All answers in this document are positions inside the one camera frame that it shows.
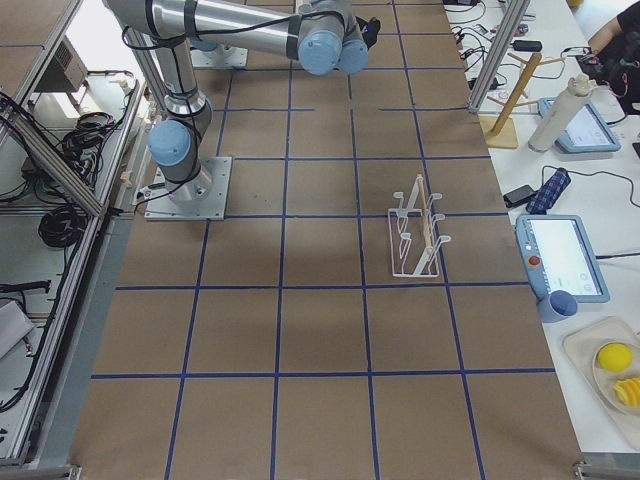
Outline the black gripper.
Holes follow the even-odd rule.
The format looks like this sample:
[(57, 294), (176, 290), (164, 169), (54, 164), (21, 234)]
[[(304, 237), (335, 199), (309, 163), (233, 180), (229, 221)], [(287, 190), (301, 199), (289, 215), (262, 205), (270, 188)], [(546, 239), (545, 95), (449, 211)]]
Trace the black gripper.
[(364, 43), (368, 49), (371, 49), (377, 43), (378, 34), (381, 29), (381, 21), (377, 17), (371, 17), (369, 20), (356, 17), (356, 21)]

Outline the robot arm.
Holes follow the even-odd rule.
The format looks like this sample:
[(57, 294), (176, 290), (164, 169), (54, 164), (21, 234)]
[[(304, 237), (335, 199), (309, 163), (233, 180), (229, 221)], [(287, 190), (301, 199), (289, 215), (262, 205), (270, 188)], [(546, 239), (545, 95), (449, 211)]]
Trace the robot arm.
[(148, 147), (164, 178), (165, 198), (191, 210), (211, 195), (219, 175), (198, 153), (212, 107), (196, 80), (194, 52), (221, 63), (237, 52), (257, 50), (296, 61), (316, 76), (334, 70), (351, 75), (367, 65), (381, 28), (377, 18), (356, 16), (348, 1), (299, 1), (289, 14), (229, 1), (109, 1), (106, 6), (124, 34), (149, 39), (127, 46), (157, 58), (167, 118), (151, 130)]

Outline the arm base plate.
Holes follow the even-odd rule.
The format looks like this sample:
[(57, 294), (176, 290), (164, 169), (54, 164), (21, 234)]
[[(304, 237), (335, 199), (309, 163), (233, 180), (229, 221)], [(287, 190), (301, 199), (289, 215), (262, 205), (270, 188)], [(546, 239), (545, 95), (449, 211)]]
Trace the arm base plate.
[(206, 157), (199, 174), (176, 191), (176, 184), (166, 184), (161, 169), (156, 168), (154, 182), (158, 188), (144, 187), (144, 217), (149, 221), (223, 220), (232, 169), (231, 157)]
[(247, 49), (225, 45), (218, 45), (211, 51), (192, 47), (190, 54), (196, 70), (244, 69), (248, 60)]

